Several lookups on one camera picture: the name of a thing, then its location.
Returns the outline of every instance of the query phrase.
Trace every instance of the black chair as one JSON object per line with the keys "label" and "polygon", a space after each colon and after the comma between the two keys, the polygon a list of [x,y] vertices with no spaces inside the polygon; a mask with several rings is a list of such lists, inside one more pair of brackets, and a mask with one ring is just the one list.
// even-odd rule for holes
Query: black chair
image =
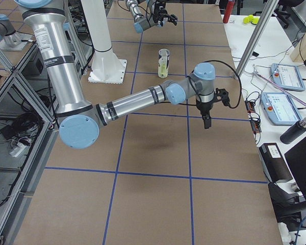
{"label": "black chair", "polygon": [[289,23],[287,21],[287,19],[290,17],[291,14],[284,12],[286,11],[287,7],[289,8],[293,8],[293,7],[297,7],[299,4],[301,4],[302,2],[304,2],[304,0],[280,0],[278,2],[278,6],[277,8],[274,10],[275,14],[277,15],[277,17],[282,20],[282,22],[285,23],[284,25],[284,29],[288,28]]}

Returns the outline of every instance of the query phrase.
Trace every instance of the black cylinder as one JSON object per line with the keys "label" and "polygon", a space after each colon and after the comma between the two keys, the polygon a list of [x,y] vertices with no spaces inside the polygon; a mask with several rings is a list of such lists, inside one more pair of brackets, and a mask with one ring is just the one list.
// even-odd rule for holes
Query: black cylinder
{"label": "black cylinder", "polygon": [[280,136],[280,140],[284,144],[290,144],[296,138],[306,131],[306,119],[297,121],[293,126],[291,126],[286,132]]}

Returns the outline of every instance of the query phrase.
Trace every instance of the white desk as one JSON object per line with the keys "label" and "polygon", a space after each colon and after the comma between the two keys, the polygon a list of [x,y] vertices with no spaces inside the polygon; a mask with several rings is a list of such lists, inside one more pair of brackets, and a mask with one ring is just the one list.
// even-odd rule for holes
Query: white desk
{"label": "white desk", "polygon": [[[254,31],[255,26],[252,24],[243,24],[244,16],[238,16],[234,15],[231,16],[229,19],[229,23],[225,24],[225,31],[228,37],[229,46],[232,50],[232,56],[233,57],[242,57],[244,50],[249,42],[249,39]],[[291,46],[291,42],[288,39],[286,33],[284,32],[283,28],[279,24],[276,17],[272,17],[269,20],[269,23],[267,24],[266,29],[263,32],[263,35],[261,39],[258,42],[258,45],[255,48],[255,52],[259,53],[259,57],[266,57],[266,56],[274,56],[279,54],[280,52],[283,52],[287,50]],[[287,51],[287,55],[285,53],[282,53],[276,57],[269,57],[264,59],[256,59],[255,57],[251,58],[252,60],[249,61],[247,64],[245,71],[246,72],[253,72],[253,65],[261,65],[265,67],[270,67],[272,63],[279,63],[281,60],[281,63],[283,64],[296,64],[301,65],[302,63],[293,63],[289,57],[289,54],[294,50],[294,47],[291,47]],[[238,65],[240,59],[234,58],[235,65]],[[263,67],[256,67],[258,72],[263,75],[264,77],[270,77],[271,71],[269,68],[263,68]],[[301,73],[301,76],[306,79],[306,67],[300,66],[299,71]],[[258,91],[256,87],[251,85],[250,81],[252,79],[252,76],[248,73],[244,72],[241,76],[243,88],[246,89],[249,93],[253,91]],[[253,78],[252,82],[258,86],[259,88],[263,89],[266,85],[264,80],[261,80],[260,78],[257,78],[256,76]],[[263,90],[265,92],[277,92],[279,90],[275,89],[271,84],[267,84],[265,89]],[[299,97],[303,101],[306,102],[306,91],[304,92],[291,92],[293,95]],[[250,99],[255,99],[256,94],[252,95]],[[297,107],[304,107],[300,103],[294,101]],[[259,107],[256,106],[256,111],[258,112],[260,110],[260,116],[261,116],[261,129],[262,133],[260,134],[261,140],[258,144],[258,146],[262,145],[266,142],[276,142],[281,153],[284,154],[287,152],[292,146],[297,144],[299,141],[301,141],[305,136],[306,132],[298,137],[295,141],[293,141],[291,144],[283,144],[279,137],[280,135],[287,130],[288,126],[274,126],[271,124],[269,119],[267,118],[267,115],[265,111],[262,108],[262,105],[259,105]],[[306,117],[306,109],[299,111],[302,117]],[[286,191],[290,191],[290,184],[282,184],[281,187],[285,189]],[[297,244],[306,244],[306,230],[300,231],[299,234],[301,237],[298,238]],[[291,236],[294,239],[294,232],[291,232]]]}

